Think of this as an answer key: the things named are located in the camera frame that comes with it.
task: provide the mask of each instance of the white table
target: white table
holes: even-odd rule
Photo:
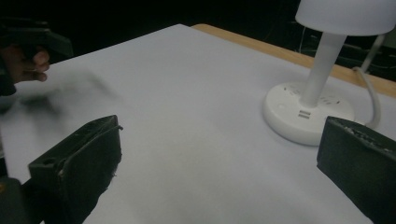
[[[262,117],[278,83],[308,70],[175,25],[54,64],[21,83],[0,117],[11,177],[83,124],[117,115],[122,161],[85,223],[372,223],[317,168],[316,147],[289,142]],[[367,90],[330,77],[365,121]],[[379,96],[378,132],[396,139],[396,100]]]

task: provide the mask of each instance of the lamp shade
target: lamp shade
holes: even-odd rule
[[[396,24],[396,0],[301,0],[301,25],[336,35],[381,35]]]

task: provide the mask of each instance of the white desk lamp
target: white desk lamp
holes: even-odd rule
[[[318,146],[328,116],[355,119],[351,104],[325,88],[348,35],[381,35],[396,24],[396,0],[302,0],[296,20],[323,32],[305,83],[282,83],[265,96],[263,114],[290,141]]]

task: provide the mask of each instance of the dark background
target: dark background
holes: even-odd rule
[[[72,41],[75,56],[178,23],[207,23],[311,56],[320,40],[320,32],[304,29],[295,21],[300,0],[2,2],[2,15],[47,21],[52,32]],[[374,40],[375,36],[348,37],[336,63],[360,66]],[[394,49],[382,48],[368,72],[396,80],[395,55]]]

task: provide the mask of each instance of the person's hand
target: person's hand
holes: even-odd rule
[[[0,56],[3,58],[14,83],[47,80],[47,75],[44,72],[50,69],[50,55],[45,49],[37,47],[37,54],[33,59],[26,59],[21,48],[9,46],[0,49]]]

